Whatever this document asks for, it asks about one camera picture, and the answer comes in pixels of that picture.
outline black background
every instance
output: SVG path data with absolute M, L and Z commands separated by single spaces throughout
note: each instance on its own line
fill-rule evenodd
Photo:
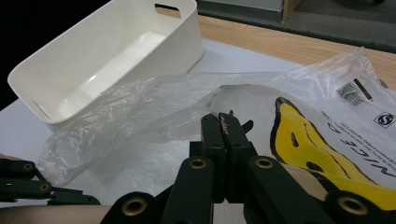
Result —
M 1 104 L 18 97 L 7 83 L 12 69 L 109 0 L 1 0 Z

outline yellow printed logo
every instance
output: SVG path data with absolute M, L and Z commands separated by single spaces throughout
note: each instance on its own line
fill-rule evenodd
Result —
M 367 198 L 384 210 L 396 210 L 396 190 L 378 186 L 352 161 L 332 148 L 315 125 L 289 100 L 276 99 L 276 119 L 271 131 L 271 150 L 282 163 L 298 166 L 336 189 Z M 322 180 L 318 180 L 326 189 Z

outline gray carpet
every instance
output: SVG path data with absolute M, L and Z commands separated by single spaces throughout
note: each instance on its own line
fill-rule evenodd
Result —
M 395 0 L 302 0 L 287 21 L 279 12 L 197 3 L 201 15 L 396 53 Z

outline wooden floor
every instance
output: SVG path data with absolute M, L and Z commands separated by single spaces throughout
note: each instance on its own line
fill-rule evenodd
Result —
M 200 16 L 203 38 L 308 65 L 357 47 Z M 367 49 L 378 77 L 396 90 L 396 54 Z

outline clear plastic bag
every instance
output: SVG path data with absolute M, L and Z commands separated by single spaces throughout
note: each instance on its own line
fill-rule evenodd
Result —
M 381 86 L 365 49 L 287 73 L 139 80 L 104 92 L 100 106 L 55 133 L 38 167 L 51 183 L 83 189 L 103 204 L 132 191 L 157 195 L 174 183 L 189 142 L 200 140 L 201 117 L 232 110 L 242 123 L 254 121 L 247 138 L 258 153 L 283 162 L 313 196 L 329 191 L 315 173 L 339 189 L 359 183 L 350 190 L 365 196 L 379 190 L 375 203 L 395 210 L 395 95 Z M 296 145 L 313 151 L 284 149 Z

